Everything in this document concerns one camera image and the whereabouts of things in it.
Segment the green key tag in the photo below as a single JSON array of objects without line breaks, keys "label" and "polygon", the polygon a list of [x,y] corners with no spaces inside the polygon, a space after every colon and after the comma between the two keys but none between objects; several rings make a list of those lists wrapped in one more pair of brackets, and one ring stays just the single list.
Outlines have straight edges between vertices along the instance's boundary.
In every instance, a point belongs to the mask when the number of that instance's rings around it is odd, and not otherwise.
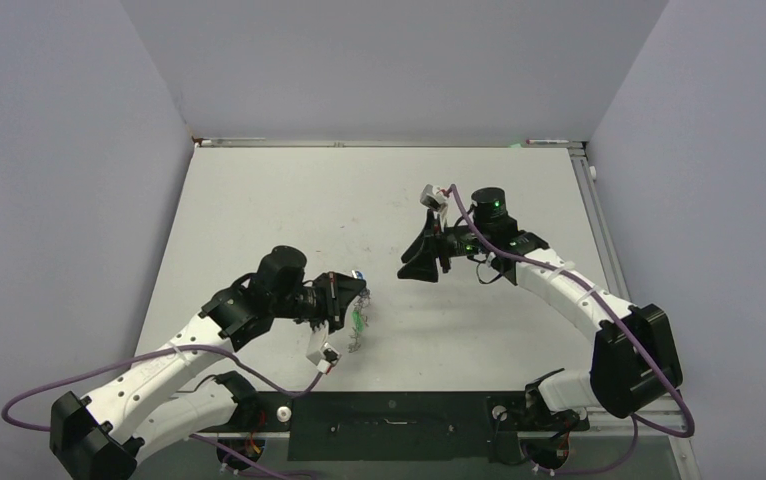
[{"label": "green key tag", "polygon": [[354,329],[357,332],[362,332],[366,326],[365,317],[359,311],[354,311],[352,319],[354,321]]}]

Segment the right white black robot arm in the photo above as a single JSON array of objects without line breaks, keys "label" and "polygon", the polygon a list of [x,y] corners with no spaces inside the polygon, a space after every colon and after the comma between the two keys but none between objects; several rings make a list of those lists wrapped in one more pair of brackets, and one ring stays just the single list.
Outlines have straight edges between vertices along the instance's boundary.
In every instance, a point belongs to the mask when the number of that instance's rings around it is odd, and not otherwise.
[{"label": "right white black robot arm", "polygon": [[591,344],[588,369],[561,368],[526,386],[524,414],[532,425],[548,428],[563,413],[592,407],[627,418],[677,394],[683,372],[666,313],[612,294],[521,229],[503,189],[479,189],[464,207],[452,189],[427,185],[420,202],[425,222],[401,257],[398,278],[436,283],[454,259],[465,258],[543,300]]}]

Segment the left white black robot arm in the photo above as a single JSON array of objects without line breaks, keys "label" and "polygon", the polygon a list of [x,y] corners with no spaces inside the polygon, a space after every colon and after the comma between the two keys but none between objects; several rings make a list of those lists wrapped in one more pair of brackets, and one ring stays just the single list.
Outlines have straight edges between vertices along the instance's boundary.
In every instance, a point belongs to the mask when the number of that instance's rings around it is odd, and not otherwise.
[{"label": "left white black robot arm", "polygon": [[367,282],[333,271],[307,281],[306,263],[300,250],[274,247],[256,271],[216,292],[162,347],[134,358],[103,386],[59,397],[51,407],[49,445],[68,474],[127,479],[141,461],[191,434],[251,426],[256,391],[239,371],[194,392],[178,391],[213,364],[234,359],[277,319],[309,325],[306,357],[318,376],[328,374],[341,358],[329,337],[344,327]]}]

